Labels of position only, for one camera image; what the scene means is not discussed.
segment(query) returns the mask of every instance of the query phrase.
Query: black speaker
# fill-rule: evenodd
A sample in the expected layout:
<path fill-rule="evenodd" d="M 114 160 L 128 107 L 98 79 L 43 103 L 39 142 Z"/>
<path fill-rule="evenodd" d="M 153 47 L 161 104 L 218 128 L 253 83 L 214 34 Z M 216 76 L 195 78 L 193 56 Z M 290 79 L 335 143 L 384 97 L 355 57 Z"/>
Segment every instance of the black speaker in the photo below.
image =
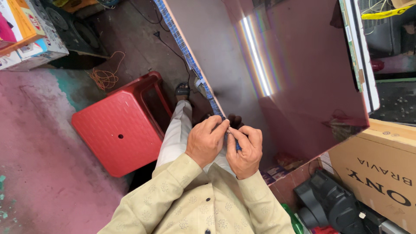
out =
<path fill-rule="evenodd" d="M 108 58 L 97 33 L 87 22 L 46 0 L 41 0 L 41 3 L 68 50 L 82 55 Z"/>

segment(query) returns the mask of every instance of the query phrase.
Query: black sandal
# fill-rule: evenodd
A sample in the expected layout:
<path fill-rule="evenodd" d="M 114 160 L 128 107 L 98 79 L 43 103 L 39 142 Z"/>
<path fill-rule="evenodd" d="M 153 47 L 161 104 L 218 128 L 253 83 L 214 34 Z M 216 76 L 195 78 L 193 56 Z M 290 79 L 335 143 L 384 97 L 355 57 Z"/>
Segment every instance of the black sandal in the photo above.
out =
<path fill-rule="evenodd" d="M 180 88 L 180 86 L 185 86 L 185 85 L 187 85 L 188 87 L 187 88 Z M 175 89 L 175 95 L 176 96 L 187 95 L 188 98 L 189 98 L 190 93 L 191 93 L 191 88 L 189 87 L 188 82 L 182 82 L 182 83 L 180 83 L 176 86 L 176 89 Z"/>

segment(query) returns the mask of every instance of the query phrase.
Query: beige shirt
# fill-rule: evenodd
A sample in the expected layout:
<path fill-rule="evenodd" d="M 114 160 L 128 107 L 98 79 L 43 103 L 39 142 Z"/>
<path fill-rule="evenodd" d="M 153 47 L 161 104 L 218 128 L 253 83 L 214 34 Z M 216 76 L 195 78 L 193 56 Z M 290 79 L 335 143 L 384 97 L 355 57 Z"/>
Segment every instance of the beige shirt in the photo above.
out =
<path fill-rule="evenodd" d="M 111 221 L 99 232 L 113 233 L 295 232 L 259 171 L 238 180 L 214 163 L 206 174 L 181 154 L 121 199 Z"/>

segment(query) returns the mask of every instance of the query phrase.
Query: red object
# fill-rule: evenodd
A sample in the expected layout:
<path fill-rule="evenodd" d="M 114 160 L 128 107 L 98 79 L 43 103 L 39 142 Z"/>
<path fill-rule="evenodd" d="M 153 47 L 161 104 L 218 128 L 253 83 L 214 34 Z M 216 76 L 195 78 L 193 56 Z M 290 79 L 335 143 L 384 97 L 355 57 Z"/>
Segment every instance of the red object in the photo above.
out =
<path fill-rule="evenodd" d="M 384 69 L 384 62 L 380 60 L 371 60 L 371 68 L 373 72 L 378 72 Z"/>
<path fill-rule="evenodd" d="M 73 114 L 72 125 L 110 175 L 122 177 L 158 158 L 165 134 L 143 95 L 155 89 L 169 117 L 162 77 L 150 72 Z"/>
<path fill-rule="evenodd" d="M 7 22 L 7 19 L 4 18 L 4 16 L 0 12 L 0 41 L 1 40 L 7 42 L 17 42 L 15 34 L 13 33 L 12 28 Z"/>
<path fill-rule="evenodd" d="M 339 232 L 335 231 L 331 226 L 326 227 L 315 227 L 311 229 L 312 234 L 339 234 Z"/>

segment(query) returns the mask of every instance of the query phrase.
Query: dirty floor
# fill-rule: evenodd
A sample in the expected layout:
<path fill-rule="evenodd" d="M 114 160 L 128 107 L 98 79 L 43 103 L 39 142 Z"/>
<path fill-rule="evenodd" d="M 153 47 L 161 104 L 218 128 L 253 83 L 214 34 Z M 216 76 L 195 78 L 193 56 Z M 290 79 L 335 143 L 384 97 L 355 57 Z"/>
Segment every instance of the dirty floor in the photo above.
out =
<path fill-rule="evenodd" d="M 154 70 L 174 103 L 174 88 L 188 72 L 153 34 L 160 31 L 162 40 L 181 52 L 169 32 L 147 22 L 133 5 L 156 22 L 152 2 L 138 0 L 88 19 L 109 54 L 126 55 L 113 89 Z M 99 69 L 115 72 L 120 59 L 117 54 Z M 189 73 L 193 84 L 195 75 Z M 0 71 L 0 233 L 91 234 L 110 221 L 131 177 L 109 176 L 70 124 L 72 114 L 109 91 L 97 88 L 83 70 Z M 194 123 L 212 111 L 198 92 L 191 92 L 190 101 Z"/>

